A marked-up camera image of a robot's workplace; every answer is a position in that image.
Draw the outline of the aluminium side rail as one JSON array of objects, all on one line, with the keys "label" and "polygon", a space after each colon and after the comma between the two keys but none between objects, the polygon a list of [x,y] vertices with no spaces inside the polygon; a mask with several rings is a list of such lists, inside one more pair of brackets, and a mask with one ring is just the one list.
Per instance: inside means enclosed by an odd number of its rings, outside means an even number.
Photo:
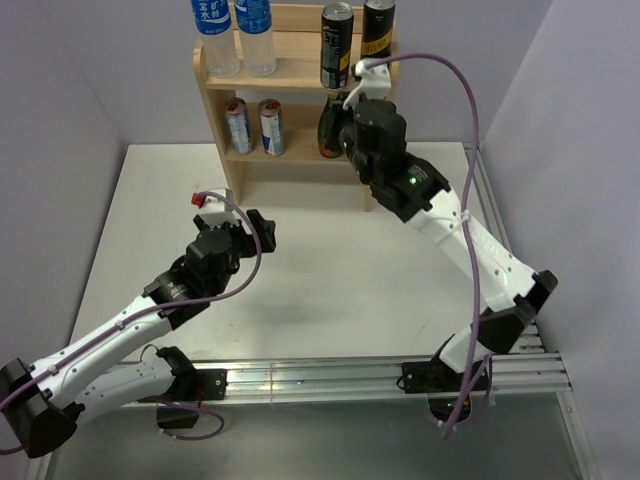
[{"label": "aluminium side rail", "polygon": [[[502,221],[500,210],[484,165],[482,156],[477,154],[477,160],[473,170],[473,191],[477,204],[482,211],[482,220],[485,228],[509,251],[512,251],[508,233]],[[539,333],[539,329],[533,322],[511,350],[511,354],[533,355],[546,353],[547,349]]]}]

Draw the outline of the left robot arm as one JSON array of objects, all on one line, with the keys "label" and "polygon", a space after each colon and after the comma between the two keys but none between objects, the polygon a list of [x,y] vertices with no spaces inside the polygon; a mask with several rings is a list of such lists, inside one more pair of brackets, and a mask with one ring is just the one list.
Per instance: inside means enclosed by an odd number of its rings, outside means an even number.
[{"label": "left robot arm", "polygon": [[229,296],[226,287],[242,259],[275,251],[276,224],[256,209],[219,221],[197,215],[194,223],[198,234],[185,253],[114,318],[46,358],[16,358],[2,368],[1,412],[28,457],[51,453],[78,426],[121,405],[196,399],[201,376],[177,347],[117,365]]}]

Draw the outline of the black can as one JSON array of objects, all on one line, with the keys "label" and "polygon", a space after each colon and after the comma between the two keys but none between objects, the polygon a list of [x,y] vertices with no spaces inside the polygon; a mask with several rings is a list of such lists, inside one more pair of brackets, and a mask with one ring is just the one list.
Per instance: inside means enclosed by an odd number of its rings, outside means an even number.
[{"label": "black can", "polygon": [[361,57],[386,58],[391,55],[395,17],[394,0],[366,0],[363,6]]},{"label": "black can", "polygon": [[335,2],[323,7],[320,80],[326,89],[340,90],[347,85],[353,23],[354,12],[349,4]]}]

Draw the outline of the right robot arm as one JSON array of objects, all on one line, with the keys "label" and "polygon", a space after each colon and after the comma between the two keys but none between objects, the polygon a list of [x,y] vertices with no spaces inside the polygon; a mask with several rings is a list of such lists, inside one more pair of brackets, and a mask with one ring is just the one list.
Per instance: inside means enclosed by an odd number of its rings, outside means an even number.
[{"label": "right robot arm", "polygon": [[438,351],[435,383],[452,390],[467,368],[490,354],[508,353],[558,285],[549,270],[518,260],[471,213],[448,180],[408,152],[406,121],[386,100],[346,106],[339,138],[373,198],[433,241],[474,288],[474,318]]}]

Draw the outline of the silver can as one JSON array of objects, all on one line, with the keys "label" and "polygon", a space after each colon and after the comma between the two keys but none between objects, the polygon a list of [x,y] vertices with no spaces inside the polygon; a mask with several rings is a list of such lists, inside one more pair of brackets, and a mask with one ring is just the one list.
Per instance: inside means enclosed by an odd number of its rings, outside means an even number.
[{"label": "silver can", "polygon": [[225,103],[224,113],[234,150],[241,155],[250,153],[253,141],[245,101],[238,97],[230,98]]},{"label": "silver can", "polygon": [[261,101],[259,119],[265,152],[271,156],[281,155],[284,152],[284,140],[280,103],[275,99]]}]

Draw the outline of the black can front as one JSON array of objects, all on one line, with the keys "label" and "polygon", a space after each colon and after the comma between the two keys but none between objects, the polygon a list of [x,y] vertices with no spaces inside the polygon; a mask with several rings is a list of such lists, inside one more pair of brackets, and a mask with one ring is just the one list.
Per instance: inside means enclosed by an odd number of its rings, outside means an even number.
[{"label": "black can front", "polygon": [[363,6],[361,57],[386,58],[391,55],[395,17],[394,0],[366,0]]}]

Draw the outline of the water bottle blue label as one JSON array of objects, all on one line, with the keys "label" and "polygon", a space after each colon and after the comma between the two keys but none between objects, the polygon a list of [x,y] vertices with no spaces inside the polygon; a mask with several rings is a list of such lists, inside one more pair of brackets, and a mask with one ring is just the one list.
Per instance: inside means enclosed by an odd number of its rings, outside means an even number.
[{"label": "water bottle blue label", "polygon": [[191,0],[196,29],[204,46],[208,71],[231,78],[240,69],[227,0]]},{"label": "water bottle blue label", "polygon": [[255,77],[270,76],[276,70],[270,2],[237,0],[234,8],[246,69]]}]

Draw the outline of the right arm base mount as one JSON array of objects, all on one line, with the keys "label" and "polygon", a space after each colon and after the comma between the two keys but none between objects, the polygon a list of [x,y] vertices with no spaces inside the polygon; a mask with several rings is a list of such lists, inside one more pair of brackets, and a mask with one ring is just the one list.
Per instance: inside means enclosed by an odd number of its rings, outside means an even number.
[{"label": "right arm base mount", "polygon": [[[475,362],[471,373],[469,393],[463,401],[457,424],[469,421],[486,406],[493,380],[492,359]],[[440,360],[404,362],[396,386],[405,394],[426,394],[431,415],[438,425],[444,425],[454,411],[462,378],[462,373],[451,371]]]}]

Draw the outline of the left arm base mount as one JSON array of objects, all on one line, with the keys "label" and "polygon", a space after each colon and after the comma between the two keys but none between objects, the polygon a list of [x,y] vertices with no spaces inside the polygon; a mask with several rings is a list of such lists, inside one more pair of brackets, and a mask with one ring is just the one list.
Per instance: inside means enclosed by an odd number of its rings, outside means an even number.
[{"label": "left arm base mount", "polygon": [[221,401],[227,387],[226,369],[196,369],[176,380],[166,393],[146,397],[140,403],[160,402],[156,407],[156,424],[164,432],[178,433],[179,430],[196,426],[208,401]]}]

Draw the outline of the green glass bottle left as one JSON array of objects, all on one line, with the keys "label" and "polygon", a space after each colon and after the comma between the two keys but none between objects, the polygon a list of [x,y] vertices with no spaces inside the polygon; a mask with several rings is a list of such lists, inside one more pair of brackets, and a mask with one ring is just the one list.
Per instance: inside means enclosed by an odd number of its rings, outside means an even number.
[{"label": "green glass bottle left", "polygon": [[346,97],[347,94],[344,92],[330,94],[319,119],[317,127],[318,149],[320,154],[326,158],[338,158],[343,154],[339,134],[346,114],[343,109]]}]

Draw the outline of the aluminium front rail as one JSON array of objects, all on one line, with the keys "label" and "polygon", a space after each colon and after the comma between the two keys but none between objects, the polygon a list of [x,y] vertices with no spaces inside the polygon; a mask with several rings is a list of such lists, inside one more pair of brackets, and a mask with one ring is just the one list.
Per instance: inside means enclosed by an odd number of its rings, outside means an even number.
[{"label": "aluminium front rail", "polygon": [[[206,377],[204,403],[276,404],[406,398],[396,381],[401,365],[418,357],[283,361],[196,361]],[[572,385],[558,354],[493,358],[491,393],[565,393]]]}]

